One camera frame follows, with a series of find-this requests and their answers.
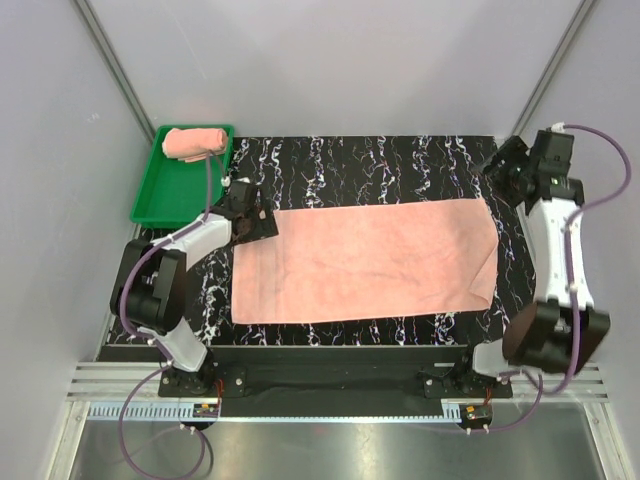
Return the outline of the pink striped towel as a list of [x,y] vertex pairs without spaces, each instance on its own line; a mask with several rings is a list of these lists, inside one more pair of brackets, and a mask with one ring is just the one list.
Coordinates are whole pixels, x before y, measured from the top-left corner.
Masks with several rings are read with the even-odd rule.
[[220,128],[173,128],[162,142],[162,151],[169,159],[192,163],[209,154],[224,154],[228,143],[228,134]]

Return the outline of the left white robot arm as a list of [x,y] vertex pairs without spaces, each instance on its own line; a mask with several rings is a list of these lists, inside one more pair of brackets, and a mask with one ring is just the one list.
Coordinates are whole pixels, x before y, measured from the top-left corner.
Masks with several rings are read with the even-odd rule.
[[110,310],[125,330],[157,347],[181,384],[196,396],[215,386],[208,349],[185,319],[187,273],[212,252],[278,235],[261,186],[234,180],[224,195],[191,223],[154,241],[134,239],[123,251]]

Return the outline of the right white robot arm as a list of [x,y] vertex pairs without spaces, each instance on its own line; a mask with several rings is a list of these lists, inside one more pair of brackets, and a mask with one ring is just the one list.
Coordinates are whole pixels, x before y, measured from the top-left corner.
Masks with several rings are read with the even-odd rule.
[[527,146],[507,139],[478,171],[498,198],[524,210],[523,223],[534,250],[535,291],[505,328],[500,340],[476,345],[471,358],[454,371],[454,384],[466,396],[521,372],[560,374],[566,388],[607,335],[611,321],[595,307],[584,271],[581,220],[585,207],[581,181],[569,175],[574,138],[563,124],[536,134]]

